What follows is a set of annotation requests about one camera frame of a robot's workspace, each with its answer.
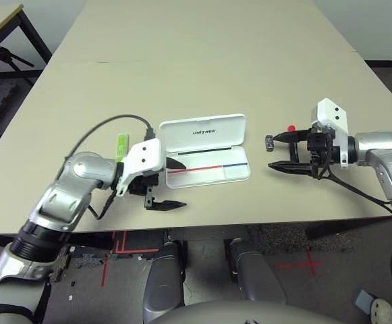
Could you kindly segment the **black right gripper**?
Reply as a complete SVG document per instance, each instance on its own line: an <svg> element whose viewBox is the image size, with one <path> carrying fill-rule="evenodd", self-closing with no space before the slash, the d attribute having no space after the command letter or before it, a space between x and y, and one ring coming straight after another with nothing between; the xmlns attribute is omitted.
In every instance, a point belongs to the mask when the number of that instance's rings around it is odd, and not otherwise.
<svg viewBox="0 0 392 324"><path fill-rule="evenodd" d="M333 133L322 132L315 127L307 130L283 132L273 137L277 142L290 142L291 161L269 163L268 167L283 173L307 175L314 179L322 179L331 164L333 157ZM300 163L298 158L298 143L306 142L310 153L309 163Z"/></svg>

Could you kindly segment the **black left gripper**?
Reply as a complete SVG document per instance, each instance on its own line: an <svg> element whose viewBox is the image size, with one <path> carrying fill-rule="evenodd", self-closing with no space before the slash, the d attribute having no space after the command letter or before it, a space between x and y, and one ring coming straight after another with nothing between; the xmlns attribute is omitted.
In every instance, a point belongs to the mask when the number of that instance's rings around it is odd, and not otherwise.
<svg viewBox="0 0 392 324"><path fill-rule="evenodd" d="M171 157L166 158L166 168L174 170L185 170L186 166ZM159 175L153 174L149 176L139 175L135 177L128 187L128 193L143 196L145 209L152 209L153 211L170 211L185 207L186 203L175 200L164 200L162 202L155 202L152 195L152 189L159 184Z"/></svg>

